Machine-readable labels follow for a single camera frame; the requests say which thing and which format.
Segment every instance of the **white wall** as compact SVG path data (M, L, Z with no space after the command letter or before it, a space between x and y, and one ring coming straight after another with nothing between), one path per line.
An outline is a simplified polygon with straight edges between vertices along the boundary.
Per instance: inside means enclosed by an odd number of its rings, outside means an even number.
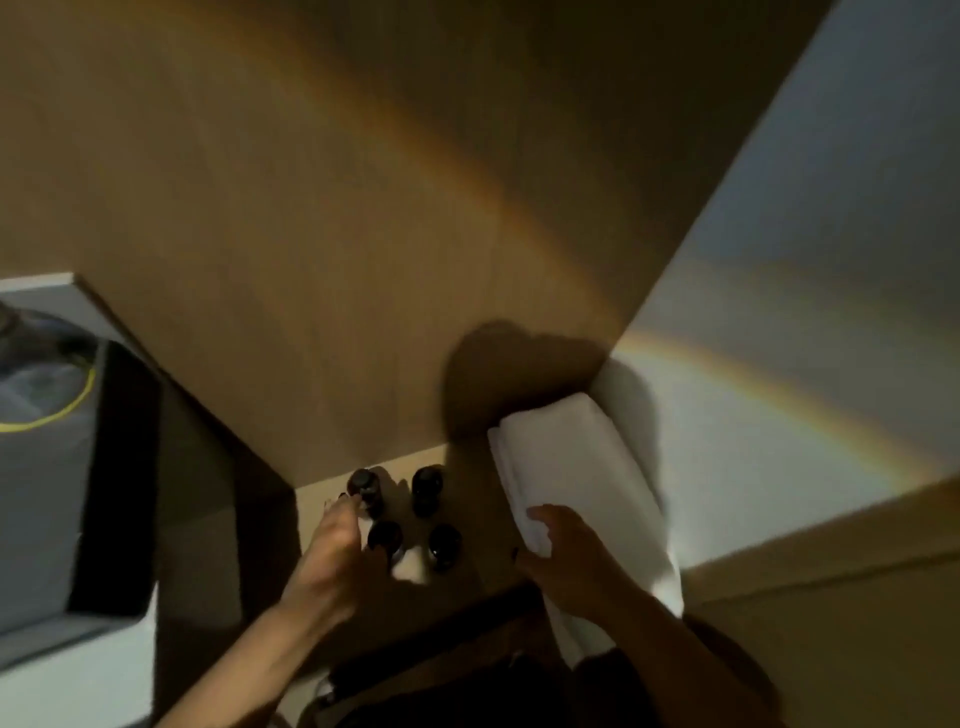
M958 37L839 3L598 377L683 566L960 470Z

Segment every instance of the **white towel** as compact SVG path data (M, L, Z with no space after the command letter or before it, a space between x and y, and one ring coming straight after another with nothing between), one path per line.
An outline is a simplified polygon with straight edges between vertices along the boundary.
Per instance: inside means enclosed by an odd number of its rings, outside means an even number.
M572 395L518 412L488 433L516 526L531 551L550 555L546 527L527 518L532 505L555 503L579 513L617 563L673 614L684 610L680 571L663 514L616 427L589 396ZM613 647L607 634L544 599L566 662Z

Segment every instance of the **person's left hand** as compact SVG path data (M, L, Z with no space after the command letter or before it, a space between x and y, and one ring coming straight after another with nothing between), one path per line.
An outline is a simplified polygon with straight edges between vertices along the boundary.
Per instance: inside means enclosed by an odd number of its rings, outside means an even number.
M359 499L341 497L326 511L283 590L281 607L307 610L327 628L357 611L368 571L357 518Z

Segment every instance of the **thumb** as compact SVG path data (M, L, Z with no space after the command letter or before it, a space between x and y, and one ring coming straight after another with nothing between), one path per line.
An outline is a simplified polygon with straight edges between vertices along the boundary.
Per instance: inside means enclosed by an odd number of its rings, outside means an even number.
M546 567L550 563L550 560L544 559L542 556L538 556L525 546L520 546L516 549L514 563L516 564L516 569L520 573L539 584L543 579Z

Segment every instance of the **yellow cable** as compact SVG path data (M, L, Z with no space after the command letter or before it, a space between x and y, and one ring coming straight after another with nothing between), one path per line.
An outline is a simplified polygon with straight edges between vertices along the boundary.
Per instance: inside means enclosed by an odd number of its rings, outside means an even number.
M96 370L93 367L90 367L90 371L86 374L86 384L82 392L77 395L77 397L67 404L60 412L54 412L52 415L47 415L46 417L41 417L39 420L34 420L31 423L0 423L0 434L6 432L26 432L28 429L36 429L37 427L43 427L48 425L51 422L60 420L67 415L69 415L77 406L84 401L84 398L90 394L93 390L93 379L96 375Z

